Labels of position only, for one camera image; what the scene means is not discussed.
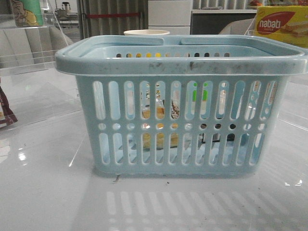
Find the brown snack packet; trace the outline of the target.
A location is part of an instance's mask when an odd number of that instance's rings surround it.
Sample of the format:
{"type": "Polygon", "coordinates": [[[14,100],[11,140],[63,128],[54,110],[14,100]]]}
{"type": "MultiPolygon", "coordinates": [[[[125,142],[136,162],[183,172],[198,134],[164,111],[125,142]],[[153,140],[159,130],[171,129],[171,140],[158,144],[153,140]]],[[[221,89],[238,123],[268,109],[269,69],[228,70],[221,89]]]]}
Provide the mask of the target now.
{"type": "Polygon", "coordinates": [[[4,128],[18,121],[14,112],[10,109],[8,99],[2,90],[0,89],[0,128],[4,128]]]}

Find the white drawer cabinet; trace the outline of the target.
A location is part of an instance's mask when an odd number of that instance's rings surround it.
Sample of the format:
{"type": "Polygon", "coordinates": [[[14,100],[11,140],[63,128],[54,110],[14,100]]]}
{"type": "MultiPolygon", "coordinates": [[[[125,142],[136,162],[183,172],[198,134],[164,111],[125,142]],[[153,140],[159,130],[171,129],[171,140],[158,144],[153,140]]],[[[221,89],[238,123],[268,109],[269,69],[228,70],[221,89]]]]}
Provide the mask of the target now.
{"type": "Polygon", "coordinates": [[[188,35],[191,32],[191,0],[148,1],[148,28],[166,30],[171,35],[188,35]]]}

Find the white paper cup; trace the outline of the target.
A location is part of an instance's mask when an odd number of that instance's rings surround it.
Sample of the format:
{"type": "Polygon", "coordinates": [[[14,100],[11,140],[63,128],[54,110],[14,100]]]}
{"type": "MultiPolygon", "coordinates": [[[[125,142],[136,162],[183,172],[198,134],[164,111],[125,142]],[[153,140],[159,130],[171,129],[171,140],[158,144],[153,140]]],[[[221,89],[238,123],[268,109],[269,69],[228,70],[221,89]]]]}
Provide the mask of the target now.
{"type": "Polygon", "coordinates": [[[125,36],[162,36],[169,35],[170,32],[166,30],[155,29],[140,29],[140,30],[127,30],[124,31],[125,36]]]}

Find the green yellow snack canister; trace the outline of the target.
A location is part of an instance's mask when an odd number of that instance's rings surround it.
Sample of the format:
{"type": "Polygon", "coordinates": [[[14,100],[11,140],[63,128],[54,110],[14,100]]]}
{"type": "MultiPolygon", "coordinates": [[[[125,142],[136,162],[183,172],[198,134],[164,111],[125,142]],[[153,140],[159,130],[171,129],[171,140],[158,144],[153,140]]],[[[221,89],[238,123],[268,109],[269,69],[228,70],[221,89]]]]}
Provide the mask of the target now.
{"type": "Polygon", "coordinates": [[[10,3],[17,27],[43,26],[39,0],[11,0],[10,3]]]}

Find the clear acrylic shelf left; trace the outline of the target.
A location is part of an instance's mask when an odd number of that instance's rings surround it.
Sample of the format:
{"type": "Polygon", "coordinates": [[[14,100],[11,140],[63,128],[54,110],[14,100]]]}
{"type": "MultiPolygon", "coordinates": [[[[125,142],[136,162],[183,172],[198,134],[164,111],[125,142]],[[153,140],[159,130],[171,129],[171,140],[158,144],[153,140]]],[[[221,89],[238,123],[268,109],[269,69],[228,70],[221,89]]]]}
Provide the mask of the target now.
{"type": "Polygon", "coordinates": [[[76,83],[55,68],[55,53],[80,40],[77,16],[62,22],[50,0],[39,0],[43,26],[17,27],[10,0],[0,3],[0,88],[18,121],[0,129],[3,138],[23,127],[80,111],[76,83]]]}

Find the yellow nabati wafer box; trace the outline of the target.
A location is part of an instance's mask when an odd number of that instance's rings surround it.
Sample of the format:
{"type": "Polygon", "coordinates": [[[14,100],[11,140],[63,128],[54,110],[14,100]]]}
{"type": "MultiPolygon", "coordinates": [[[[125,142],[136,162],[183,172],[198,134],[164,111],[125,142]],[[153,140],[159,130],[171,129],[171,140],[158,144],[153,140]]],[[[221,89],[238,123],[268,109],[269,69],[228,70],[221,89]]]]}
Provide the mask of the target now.
{"type": "Polygon", "coordinates": [[[255,36],[308,47],[307,6],[264,6],[257,9],[255,36]]]}

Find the light blue plastic basket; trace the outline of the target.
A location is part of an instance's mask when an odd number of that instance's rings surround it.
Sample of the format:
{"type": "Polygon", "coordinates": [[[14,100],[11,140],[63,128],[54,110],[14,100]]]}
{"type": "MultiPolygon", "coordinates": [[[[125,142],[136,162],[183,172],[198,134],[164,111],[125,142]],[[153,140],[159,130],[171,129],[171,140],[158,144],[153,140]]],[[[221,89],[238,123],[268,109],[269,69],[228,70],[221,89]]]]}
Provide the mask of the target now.
{"type": "Polygon", "coordinates": [[[241,35],[95,36],[59,50],[55,60],[58,71],[76,77],[94,163],[108,174],[255,172],[289,77],[308,71],[307,49],[241,35]],[[171,148],[173,132],[179,142],[171,148]]]}

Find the clear acrylic stand right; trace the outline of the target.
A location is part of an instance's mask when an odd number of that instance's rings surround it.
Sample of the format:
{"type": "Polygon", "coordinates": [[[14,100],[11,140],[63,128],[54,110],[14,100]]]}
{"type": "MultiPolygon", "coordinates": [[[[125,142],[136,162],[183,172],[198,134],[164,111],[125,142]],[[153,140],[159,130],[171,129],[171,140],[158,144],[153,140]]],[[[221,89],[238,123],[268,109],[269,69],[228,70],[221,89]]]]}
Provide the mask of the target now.
{"type": "MultiPolygon", "coordinates": [[[[268,0],[264,5],[259,6],[259,7],[264,7],[264,6],[307,6],[308,7],[308,1],[307,0],[268,0]]],[[[246,30],[245,34],[246,35],[253,35],[252,31],[254,30],[255,27],[255,18],[249,25],[248,29],[246,30]]],[[[299,98],[299,103],[294,103],[296,106],[302,106],[302,109],[300,112],[297,114],[291,109],[288,109],[287,112],[283,112],[281,117],[284,122],[288,122],[291,125],[296,125],[298,127],[302,127],[306,130],[308,130],[308,74],[293,77],[291,79],[291,82],[296,84],[295,86],[299,87],[299,85],[304,85],[302,87],[306,93],[299,93],[300,96],[296,96],[294,93],[294,97],[299,98]]]]}

